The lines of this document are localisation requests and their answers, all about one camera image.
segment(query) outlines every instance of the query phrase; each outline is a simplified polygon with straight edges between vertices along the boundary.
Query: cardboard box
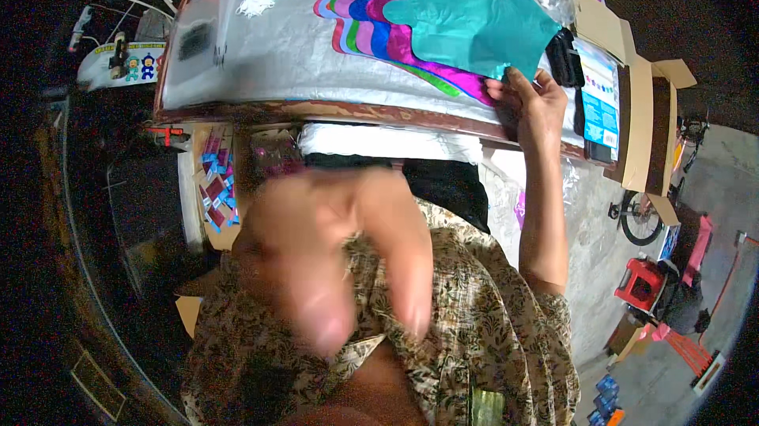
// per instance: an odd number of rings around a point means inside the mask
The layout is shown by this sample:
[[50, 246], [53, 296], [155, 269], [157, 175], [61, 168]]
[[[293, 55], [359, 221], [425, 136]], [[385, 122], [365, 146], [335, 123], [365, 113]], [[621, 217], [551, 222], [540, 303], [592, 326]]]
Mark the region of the cardboard box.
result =
[[677, 89], [696, 84], [681, 59], [650, 63], [636, 55], [619, 72], [619, 162], [603, 175], [645, 192], [664, 225], [678, 225], [666, 195], [675, 164]]
[[651, 332], [651, 324], [643, 324], [630, 313], [623, 314], [606, 342], [606, 347], [617, 355], [615, 363], [625, 360], [631, 353], [643, 355], [650, 343]]
[[618, 18], [598, 0], [572, 2], [577, 35], [605, 49], [621, 64], [630, 65], [636, 56], [630, 22]]
[[597, 0], [573, 0], [574, 29], [617, 59], [619, 160], [604, 176], [625, 189], [645, 192], [665, 225], [677, 225], [666, 198], [677, 136], [677, 89], [696, 85], [681, 59], [650, 61], [635, 51], [630, 23]]

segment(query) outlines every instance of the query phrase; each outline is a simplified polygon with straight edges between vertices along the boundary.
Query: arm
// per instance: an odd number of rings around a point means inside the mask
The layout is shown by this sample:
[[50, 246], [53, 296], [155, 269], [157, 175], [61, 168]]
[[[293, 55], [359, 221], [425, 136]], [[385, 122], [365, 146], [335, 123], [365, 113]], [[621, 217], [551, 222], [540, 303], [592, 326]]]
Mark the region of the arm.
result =
[[559, 151], [567, 97], [545, 70], [538, 70], [536, 80], [510, 68], [507, 86], [486, 83], [490, 96], [519, 116], [517, 135], [527, 165], [519, 273], [535, 292], [563, 294], [569, 261]]

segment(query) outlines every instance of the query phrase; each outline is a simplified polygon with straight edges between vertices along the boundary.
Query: table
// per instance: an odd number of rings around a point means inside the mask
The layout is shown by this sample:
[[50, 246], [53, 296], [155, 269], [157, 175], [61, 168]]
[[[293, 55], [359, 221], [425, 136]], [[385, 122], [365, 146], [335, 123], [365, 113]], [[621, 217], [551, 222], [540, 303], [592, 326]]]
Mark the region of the table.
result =
[[[381, 123], [472, 134], [487, 146], [516, 145], [505, 114], [465, 95], [449, 97], [385, 62], [334, 51], [335, 21], [313, 13], [316, 0], [277, 0], [250, 20], [234, 14], [241, 1], [182, 1], [159, 69], [155, 121]], [[198, 26], [205, 26], [209, 46], [180, 61], [181, 42]], [[212, 47], [226, 50], [223, 64]], [[549, 69], [545, 56], [540, 67]], [[584, 159], [583, 139], [573, 129], [574, 89], [567, 91], [571, 111], [562, 154]]]

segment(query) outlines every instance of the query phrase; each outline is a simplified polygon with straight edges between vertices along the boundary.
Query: open cardboard box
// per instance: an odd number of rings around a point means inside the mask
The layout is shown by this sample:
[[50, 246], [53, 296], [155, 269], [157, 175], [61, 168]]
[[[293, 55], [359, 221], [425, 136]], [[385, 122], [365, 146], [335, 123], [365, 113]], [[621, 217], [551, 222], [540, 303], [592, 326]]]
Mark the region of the open cardboard box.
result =
[[635, 52], [630, 24], [597, 0], [574, 0], [575, 30], [620, 62], [619, 161], [603, 175], [645, 192], [664, 225], [678, 219], [667, 192], [675, 163], [677, 89], [696, 85], [681, 59], [651, 63]]

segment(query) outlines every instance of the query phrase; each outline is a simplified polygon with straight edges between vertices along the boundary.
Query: bicycle wheel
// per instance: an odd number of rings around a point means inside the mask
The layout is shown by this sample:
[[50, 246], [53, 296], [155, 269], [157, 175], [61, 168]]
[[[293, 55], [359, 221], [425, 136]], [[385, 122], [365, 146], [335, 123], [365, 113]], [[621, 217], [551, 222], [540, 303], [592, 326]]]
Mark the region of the bicycle wheel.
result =
[[643, 199], [643, 193], [635, 191], [625, 191], [625, 196], [621, 200], [621, 231], [632, 244], [637, 246], [646, 246], [650, 244], [659, 233], [664, 229], [664, 223], [659, 218], [659, 214], [648, 204], [643, 208], [640, 202]]

